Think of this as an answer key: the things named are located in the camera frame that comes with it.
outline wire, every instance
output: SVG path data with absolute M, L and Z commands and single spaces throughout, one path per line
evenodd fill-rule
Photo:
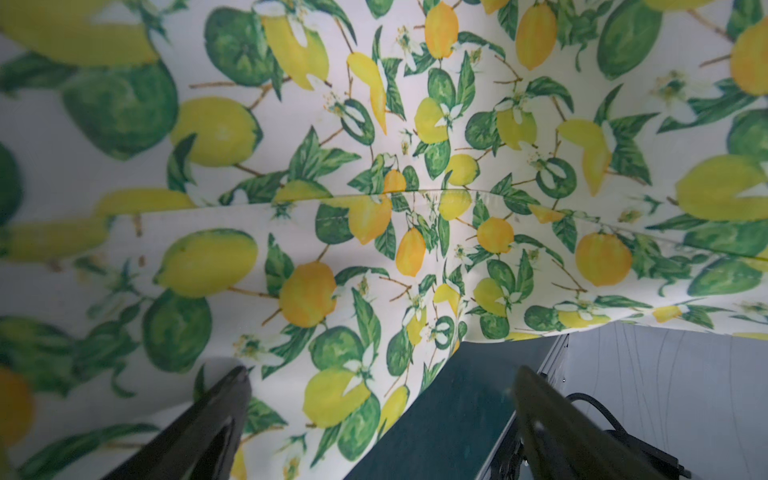
M 605 417 L 606 420 L 608 420 L 608 423 L 611 424 L 611 426 L 614 427 L 614 430 L 617 432 L 627 433 L 627 430 L 624 429 L 623 426 L 619 423 L 618 420 L 616 420 L 616 417 L 614 417 L 614 414 L 609 412 L 608 409 L 605 408 L 605 406 L 598 402 L 595 397 L 587 395 L 586 393 L 572 393 L 569 396 L 565 397 L 566 400 L 569 402 L 574 402 L 575 400 L 584 400 L 587 403 L 592 404 L 593 407 L 595 407 L 600 413 L 603 414 L 603 417 Z

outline citrus fruit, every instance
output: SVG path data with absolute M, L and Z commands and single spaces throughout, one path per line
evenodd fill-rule
M 733 336 L 740 336 L 745 339 L 768 341 L 768 333 L 734 333 Z
M 398 387 L 392 396 L 386 401 L 382 407 L 382 415 L 379 419 L 379 427 L 376 429 L 379 435 L 384 435 L 387 431 L 395 425 L 395 422 L 402 416 L 402 413 L 406 410 L 408 405 L 408 397 L 411 395 L 408 387 L 403 385 Z
M 767 181 L 753 158 L 718 155 L 691 168 L 677 182 L 677 202 L 685 213 L 704 220 L 764 220 L 768 218 L 768 197 L 742 193 Z
M 448 140 L 448 126 L 436 127 L 435 124 L 442 118 L 442 109 L 437 101 L 430 97 L 422 100 L 416 108 L 416 133 L 425 144 L 438 144 Z
M 413 314 L 413 318 L 406 325 L 406 333 L 408 333 L 408 341 L 413 346 L 417 346 L 422 341 L 422 329 L 427 326 L 427 309 L 422 308 L 421 318 L 417 314 Z
M 632 268 L 632 252 L 613 234 L 590 233 L 576 246 L 576 267 L 595 286 L 616 285 Z
M 21 441 L 35 420 L 35 400 L 24 377 L 0 366 L 0 442 L 7 448 Z
M 743 258 L 741 261 L 755 270 L 768 273 L 768 248 L 758 253 L 754 258 Z
M 4 0 L 0 31 L 53 61 L 81 67 L 156 62 L 143 25 L 94 21 L 113 0 Z
M 331 193 L 323 185 L 310 180 L 291 180 L 281 187 L 272 199 L 274 204 L 284 204 L 298 200 L 331 198 Z
M 536 144 L 536 120 L 533 114 L 527 111 L 520 112 L 522 122 L 515 120 L 512 109 L 496 112 L 496 127 L 498 136 L 502 138 L 512 150 L 521 150 L 520 142 Z
M 569 329 L 583 329 L 588 326 L 602 325 L 611 321 L 609 316 L 594 315 L 592 320 L 585 320 L 581 318 L 578 312 L 558 312 L 558 320 Z
M 349 231 L 366 245 L 384 233 L 392 219 L 392 201 L 386 195 L 354 197 L 349 204 Z
M 406 276 L 416 276 L 422 269 L 426 251 L 426 243 L 421 233 L 416 228 L 408 230 L 397 247 L 395 257 L 397 270 Z
M 514 241 L 515 229 L 503 218 L 491 217 L 478 228 L 478 243 L 488 252 L 507 253 Z
M 558 40 L 558 20 L 546 3 L 525 11 L 518 27 L 515 49 L 518 60 L 528 70 L 545 62 Z
M 712 2 L 714 0 L 645 0 L 645 5 L 660 12 L 675 12 L 694 10 Z
M 20 223 L 0 231 L 2 258 L 11 262 L 50 262 L 98 247 L 109 237 L 103 218 L 57 223 Z
M 371 396 L 365 383 L 343 395 L 355 373 L 347 369 L 332 367 L 318 373 L 304 390 L 302 410 L 321 429 L 329 429 L 344 421 Z
M 248 480 L 248 471 L 245 468 L 245 454 L 243 453 L 243 446 L 241 445 L 237 452 L 235 452 L 235 458 L 232 462 L 232 470 L 230 470 L 230 478 L 235 480 Z
M 750 95 L 768 94 L 768 18 L 742 32 L 730 53 L 730 75 Z
M 472 294 L 475 296 L 475 301 L 478 305 L 486 312 L 507 318 L 506 305 L 496 301 L 504 296 L 504 292 L 502 292 L 502 288 L 495 280 L 492 278 L 484 278 L 480 280 Z
M 448 305 L 451 306 L 451 310 L 453 310 L 453 315 L 458 316 L 458 301 L 460 299 L 461 296 L 456 290 L 451 288 L 448 284 L 443 283 L 441 286 L 437 287 L 437 290 L 435 290 L 435 297 L 432 298 L 432 302 L 448 302 Z
M 662 306 L 654 310 L 654 316 L 659 323 L 666 323 L 683 314 L 683 310 L 677 305 Z
M 445 174 L 447 175 L 448 172 L 451 172 L 448 183 L 456 187 L 464 187 L 475 181 L 480 173 L 480 167 L 478 167 L 478 161 L 471 155 L 458 154 L 449 160 Z
M 581 168 L 589 193 L 594 197 L 600 192 L 612 158 L 602 129 L 589 120 L 574 119 L 561 123 L 558 131 L 565 140 L 584 148 Z
M 472 195 L 467 190 L 444 190 L 440 196 L 438 211 L 448 221 L 459 218 L 472 205 Z
M 542 207 L 541 205 L 528 204 L 528 208 L 536 216 L 539 223 L 552 223 L 558 222 L 565 218 L 565 214 L 552 210 L 551 208 Z
M 109 217 L 195 207 L 183 192 L 166 188 L 128 188 L 104 195 L 96 205 L 94 215 Z
M 480 0 L 480 2 L 485 10 L 485 14 L 490 15 L 501 7 L 506 6 L 509 3 L 509 0 Z
M 393 194 L 395 192 L 406 191 L 406 176 L 397 170 L 390 170 L 384 177 L 384 193 Z
M 324 263 L 299 265 L 280 289 L 283 316 L 295 326 L 310 328 L 322 322 L 336 309 L 336 279 Z
M 213 295 L 241 281 L 253 269 L 258 253 L 253 238 L 240 230 L 190 233 L 165 251 L 154 282 L 187 298 Z
M 328 54 L 317 32 L 304 28 L 306 47 L 293 36 L 288 17 L 261 17 L 266 43 L 272 49 L 277 63 L 304 90 L 314 90 L 307 75 L 320 80 L 328 78 Z
M 362 53 L 349 54 L 346 63 L 352 73 L 370 87 L 373 116 L 376 117 L 384 135 L 386 135 L 386 92 L 379 73 L 379 66 L 369 56 Z
M 176 146 L 191 134 L 197 136 L 187 158 L 204 167 L 230 167 L 247 160 L 263 136 L 250 111 L 224 97 L 181 104 L 170 141 Z
M 429 11 L 424 22 L 427 49 L 433 58 L 451 56 L 451 47 L 458 41 L 458 17 L 453 8 L 440 2 Z
M 517 333 L 512 332 L 506 337 L 504 337 L 504 340 L 508 340 L 511 342 L 517 342 L 518 340 L 530 340 L 530 339 L 537 339 L 540 338 L 541 335 L 535 335 L 533 333 Z

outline fabric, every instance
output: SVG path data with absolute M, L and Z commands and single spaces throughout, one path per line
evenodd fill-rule
M 342 478 L 461 341 L 768 339 L 767 6 L 0 0 L 0 465 L 241 362 L 232 476 Z

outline cable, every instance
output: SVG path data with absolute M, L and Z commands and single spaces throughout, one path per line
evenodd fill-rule
M 592 404 L 593 407 L 595 407 L 600 413 L 603 414 L 603 417 L 605 417 L 605 419 L 608 420 L 608 423 L 614 427 L 614 430 L 617 432 L 627 433 L 627 430 L 625 430 L 619 421 L 616 420 L 614 414 L 609 412 L 602 403 L 595 399 L 595 397 L 587 395 L 586 393 L 572 393 L 565 397 L 565 399 L 571 403 L 575 400 L 584 400 L 585 402 Z

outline lemon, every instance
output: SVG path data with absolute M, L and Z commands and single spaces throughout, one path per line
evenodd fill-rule
M 437 287 L 437 290 L 435 290 L 435 297 L 432 299 L 432 302 L 448 302 L 448 305 L 451 306 L 451 310 L 453 310 L 453 316 L 458 316 L 458 301 L 460 299 L 461 296 L 456 290 L 443 283 L 441 286 Z
M 424 22 L 424 37 L 432 57 L 450 57 L 451 47 L 458 41 L 458 17 L 453 8 L 444 2 L 432 7 Z
M 253 269 L 258 253 L 253 238 L 240 230 L 190 233 L 165 251 L 154 282 L 187 298 L 213 295 L 241 281 Z
M 590 233 L 576 246 L 576 267 L 595 286 L 616 285 L 632 268 L 632 252 L 613 234 Z
M 373 116 L 379 122 L 379 125 L 386 135 L 386 92 L 382 82 L 379 66 L 370 57 L 362 53 L 351 53 L 346 59 L 349 69 L 352 73 L 370 87 L 371 108 Z
M 475 181 L 480 173 L 480 167 L 478 167 L 478 161 L 471 155 L 458 154 L 449 160 L 445 174 L 447 175 L 448 172 L 451 172 L 448 183 L 456 187 L 464 187 Z
M 592 320 L 581 318 L 578 312 L 558 312 L 558 320 L 569 329 L 583 329 L 588 326 L 602 325 L 611 321 L 609 316 L 594 315 Z
M 742 193 L 767 181 L 753 158 L 718 155 L 691 168 L 677 182 L 677 202 L 685 213 L 704 220 L 764 220 L 768 218 L 768 197 Z
M 324 263 L 299 265 L 280 289 L 278 303 L 283 316 L 295 326 L 310 328 L 336 309 L 336 279 Z
M 114 0 L 4 0 L 0 31 L 53 61 L 80 67 L 156 62 L 159 57 L 143 25 L 93 19 Z
M 416 276 L 422 269 L 426 251 L 426 243 L 421 233 L 416 228 L 408 230 L 397 247 L 395 256 L 397 270 L 406 276 Z
M 230 167 L 247 160 L 263 136 L 250 111 L 224 97 L 195 98 L 181 104 L 170 141 L 175 146 L 191 134 L 197 136 L 188 158 L 204 167 Z
M 758 253 L 757 257 L 743 258 L 741 261 L 751 266 L 755 270 L 768 273 L 768 248 Z
M 521 150 L 520 142 L 536 144 L 536 119 L 527 111 L 520 112 L 522 122 L 515 120 L 515 113 L 509 110 L 496 112 L 496 127 L 498 136 L 502 138 L 512 150 Z
M 768 18 L 744 30 L 730 53 L 730 75 L 751 95 L 768 94 Z
M 509 0 L 480 0 L 480 2 L 485 10 L 485 14 L 490 15 L 500 8 L 505 7 L 509 3 Z
M 406 325 L 406 333 L 408 333 L 408 341 L 411 345 L 417 346 L 421 343 L 422 329 L 425 326 L 427 326 L 427 309 L 422 308 L 421 318 L 414 313 L 413 318 L 411 318 L 411 321 Z
M 416 133 L 425 144 L 438 144 L 448 140 L 448 126 L 436 127 L 435 124 L 442 118 L 442 109 L 437 101 L 430 97 L 422 100 L 416 108 Z
M 768 341 L 768 333 L 734 333 L 733 336 L 740 336 L 745 339 Z
M 448 221 L 459 218 L 472 205 L 472 195 L 467 190 L 444 190 L 440 196 L 438 211 Z
M 484 278 L 480 280 L 472 293 L 475 295 L 475 301 L 486 312 L 493 313 L 502 318 L 507 318 L 506 305 L 496 301 L 504 296 L 504 292 L 502 292 L 502 288 L 495 280 L 492 278 Z
M 312 181 L 291 180 L 277 191 L 272 202 L 274 204 L 284 204 L 286 202 L 315 200 L 318 198 L 331 198 L 331 193 L 322 185 Z
M 645 5 L 659 12 L 678 12 L 695 10 L 712 2 L 714 0 L 645 0 Z
M 515 49 L 518 60 L 533 70 L 547 60 L 558 39 L 558 20 L 546 3 L 530 7 L 520 19 Z
M 0 442 L 10 447 L 29 433 L 35 420 L 35 400 L 24 377 L 0 366 Z
M 683 310 L 677 305 L 662 306 L 654 310 L 654 316 L 659 323 L 666 323 L 683 314 Z
M 355 373 L 347 369 L 331 367 L 312 377 L 306 385 L 302 410 L 318 428 L 329 429 L 340 424 L 371 396 L 365 383 L 343 395 L 354 376 Z
M 531 339 L 537 339 L 541 338 L 541 335 L 534 335 L 533 333 L 510 333 L 507 335 L 504 340 L 508 340 L 511 342 L 517 342 L 518 340 L 531 340 Z
M 21 223 L 0 230 L 0 250 L 11 262 L 50 262 L 98 247 L 109 237 L 103 218 Z
M 395 192 L 406 191 L 407 182 L 406 176 L 398 172 L 397 170 L 390 170 L 384 177 L 384 193 L 393 194 Z
M 378 203 L 367 196 L 350 199 L 349 231 L 362 245 L 384 233 L 392 219 L 392 201 L 389 197 L 380 195 L 376 199 Z
M 503 218 L 491 217 L 478 228 L 478 243 L 491 253 L 507 253 L 515 241 L 515 229 Z
M 382 415 L 379 419 L 379 427 L 376 429 L 379 432 L 379 436 L 384 435 L 395 425 L 395 422 L 402 416 L 402 413 L 406 410 L 408 405 L 408 397 L 411 395 L 408 387 L 403 385 L 398 387 L 392 396 L 386 401 L 382 407 Z
M 235 452 L 235 459 L 232 462 L 232 470 L 230 470 L 230 478 L 235 480 L 248 480 L 248 471 L 245 468 L 245 454 L 243 453 L 243 446 L 241 445 L 237 452 Z
M 558 131 L 565 140 L 584 148 L 581 168 L 584 171 L 584 179 L 587 181 L 590 195 L 596 196 L 600 192 L 613 157 L 608 150 L 602 129 L 594 122 L 574 119 L 561 123 Z
M 165 188 L 128 188 L 104 195 L 96 205 L 94 215 L 109 217 L 195 207 L 183 192 Z
M 539 223 L 552 223 L 559 222 L 565 218 L 565 214 L 552 210 L 551 208 L 542 207 L 541 205 L 528 204 L 528 208 L 536 216 Z
M 317 32 L 304 28 L 306 47 L 293 36 L 288 17 L 261 17 L 266 43 L 272 49 L 277 63 L 304 90 L 313 90 L 307 75 L 320 80 L 328 78 L 328 53 Z

